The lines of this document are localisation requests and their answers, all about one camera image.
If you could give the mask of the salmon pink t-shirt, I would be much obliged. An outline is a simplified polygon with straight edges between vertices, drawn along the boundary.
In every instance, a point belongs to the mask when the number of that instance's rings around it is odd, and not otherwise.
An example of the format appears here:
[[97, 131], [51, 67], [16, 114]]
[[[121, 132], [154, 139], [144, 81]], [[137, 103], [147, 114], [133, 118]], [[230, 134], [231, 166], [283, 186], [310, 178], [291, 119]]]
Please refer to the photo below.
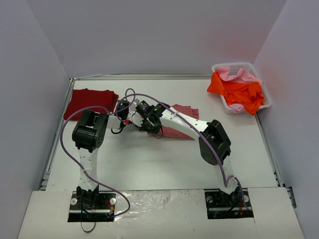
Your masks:
[[[182, 106], [175, 104], [172, 106], [176, 111], [187, 115], [189, 117], [199, 119], [199, 110], [192, 108], [191, 106]], [[174, 138], [174, 139], [183, 139], [183, 140], [194, 140], [191, 136], [183, 133], [182, 131], [179, 131], [175, 128], [168, 127], [168, 126], [163, 126], [159, 133], [153, 133], [153, 136], [156, 137], [157, 139], [162, 138], [162, 137], [167, 137], [167, 138]]]

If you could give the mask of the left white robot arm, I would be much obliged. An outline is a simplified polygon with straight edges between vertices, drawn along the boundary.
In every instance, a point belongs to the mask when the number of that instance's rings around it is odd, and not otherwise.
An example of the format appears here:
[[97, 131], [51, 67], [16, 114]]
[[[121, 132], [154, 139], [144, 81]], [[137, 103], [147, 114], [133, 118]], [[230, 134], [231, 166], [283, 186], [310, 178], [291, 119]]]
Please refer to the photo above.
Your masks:
[[112, 113], [103, 106], [88, 106], [76, 111], [71, 116], [81, 115], [72, 132], [72, 140], [78, 149], [80, 159], [74, 161], [80, 167], [80, 179], [76, 188], [77, 200], [88, 208], [96, 209], [99, 204], [108, 205], [112, 210], [116, 197], [105, 199], [100, 192], [102, 185], [97, 177], [97, 156], [107, 129], [117, 129], [121, 132], [130, 122], [130, 103], [126, 100], [116, 105]]

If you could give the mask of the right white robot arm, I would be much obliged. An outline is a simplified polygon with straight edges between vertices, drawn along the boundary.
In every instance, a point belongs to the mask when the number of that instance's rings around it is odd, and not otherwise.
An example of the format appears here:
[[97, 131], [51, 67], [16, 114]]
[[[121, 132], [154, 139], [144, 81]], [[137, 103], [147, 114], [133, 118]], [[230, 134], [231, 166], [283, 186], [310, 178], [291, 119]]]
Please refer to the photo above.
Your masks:
[[232, 206], [239, 200], [236, 191], [239, 183], [235, 179], [229, 158], [231, 141], [219, 121], [202, 121], [164, 103], [154, 106], [146, 101], [136, 104], [134, 112], [130, 120], [142, 131], [155, 134], [161, 132], [163, 127], [169, 127], [196, 140], [202, 159], [213, 166], [222, 191], [222, 202]]

